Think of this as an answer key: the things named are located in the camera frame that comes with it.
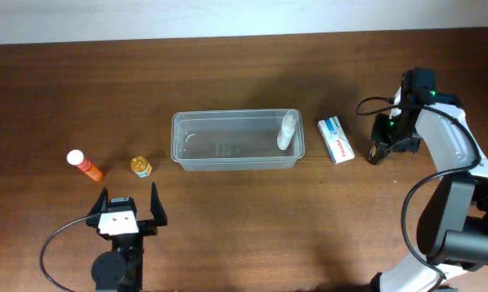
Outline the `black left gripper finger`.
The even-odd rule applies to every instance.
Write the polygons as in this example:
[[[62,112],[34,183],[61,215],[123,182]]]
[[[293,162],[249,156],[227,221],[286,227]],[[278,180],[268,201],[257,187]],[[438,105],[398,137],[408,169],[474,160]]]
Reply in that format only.
[[[156,226],[168,225],[168,218],[164,207],[160,201],[156,184],[153,182],[151,187],[151,214],[153,215]]]
[[[93,215],[102,214],[108,208],[108,203],[109,203],[108,190],[106,187],[103,187],[98,199],[96,200],[96,203],[92,206],[88,215],[93,216]]]

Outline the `white blue medicine box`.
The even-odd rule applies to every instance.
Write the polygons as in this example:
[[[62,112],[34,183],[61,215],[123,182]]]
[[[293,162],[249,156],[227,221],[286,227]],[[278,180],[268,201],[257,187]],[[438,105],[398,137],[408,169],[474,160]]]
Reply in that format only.
[[[318,128],[334,164],[355,158],[355,153],[337,116],[318,121]]]

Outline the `clear plastic container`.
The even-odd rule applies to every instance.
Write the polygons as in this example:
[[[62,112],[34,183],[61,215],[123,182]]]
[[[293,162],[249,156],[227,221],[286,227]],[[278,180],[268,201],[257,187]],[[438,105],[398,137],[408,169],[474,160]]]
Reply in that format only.
[[[277,136],[286,114],[296,124],[289,146],[281,150]],[[170,156],[186,171],[289,169],[304,154],[296,109],[190,111],[172,119]]]

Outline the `white spray bottle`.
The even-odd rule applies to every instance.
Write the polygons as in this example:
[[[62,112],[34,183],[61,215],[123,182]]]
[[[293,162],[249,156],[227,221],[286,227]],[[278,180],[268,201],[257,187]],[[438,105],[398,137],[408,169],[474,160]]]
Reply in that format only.
[[[298,123],[298,116],[294,111],[289,111],[284,116],[277,136],[277,146],[284,151],[289,146]]]

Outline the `dark bottle white cap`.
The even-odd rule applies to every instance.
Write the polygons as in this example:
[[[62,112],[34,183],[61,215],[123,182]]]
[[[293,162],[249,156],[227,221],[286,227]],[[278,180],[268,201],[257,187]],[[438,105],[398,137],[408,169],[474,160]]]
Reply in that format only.
[[[369,151],[369,156],[368,156],[368,161],[372,164],[372,165],[376,165],[377,164],[377,145],[376,144],[373,144],[370,151]]]

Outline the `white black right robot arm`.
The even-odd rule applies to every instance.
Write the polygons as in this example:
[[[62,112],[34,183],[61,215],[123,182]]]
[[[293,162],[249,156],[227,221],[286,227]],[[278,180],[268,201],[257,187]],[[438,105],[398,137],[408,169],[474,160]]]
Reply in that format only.
[[[466,121],[464,106],[437,91],[431,69],[401,76],[388,107],[373,111],[368,161],[416,152],[425,143],[436,171],[416,183],[400,214],[409,254],[378,273],[371,291],[445,291],[445,282],[488,266],[488,159]]]

